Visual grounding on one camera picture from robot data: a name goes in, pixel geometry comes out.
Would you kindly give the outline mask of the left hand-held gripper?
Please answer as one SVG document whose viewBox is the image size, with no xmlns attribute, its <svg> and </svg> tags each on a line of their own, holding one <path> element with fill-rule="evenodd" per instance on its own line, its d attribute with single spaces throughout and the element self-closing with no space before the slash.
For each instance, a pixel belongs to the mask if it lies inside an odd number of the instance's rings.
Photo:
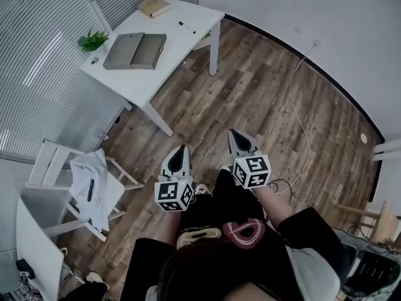
<svg viewBox="0 0 401 301">
<path fill-rule="evenodd" d="M 155 183 L 155 203 L 166 212 L 186 211 L 194 195 L 193 177 L 190 175 L 189 148 L 179 145 L 163 160 L 161 174 L 173 174 L 182 168 L 183 176 L 160 175 Z"/>
</svg>

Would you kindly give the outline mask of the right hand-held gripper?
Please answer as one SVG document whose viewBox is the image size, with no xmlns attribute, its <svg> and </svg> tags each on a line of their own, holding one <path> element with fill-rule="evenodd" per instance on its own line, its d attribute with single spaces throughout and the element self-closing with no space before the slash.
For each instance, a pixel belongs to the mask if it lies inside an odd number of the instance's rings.
<svg viewBox="0 0 401 301">
<path fill-rule="evenodd" d="M 260 152 L 256 139 L 237 129 L 229 129 L 227 137 L 235 184 L 244 189 L 267 185 L 271 165 L 268 156 Z"/>
</svg>

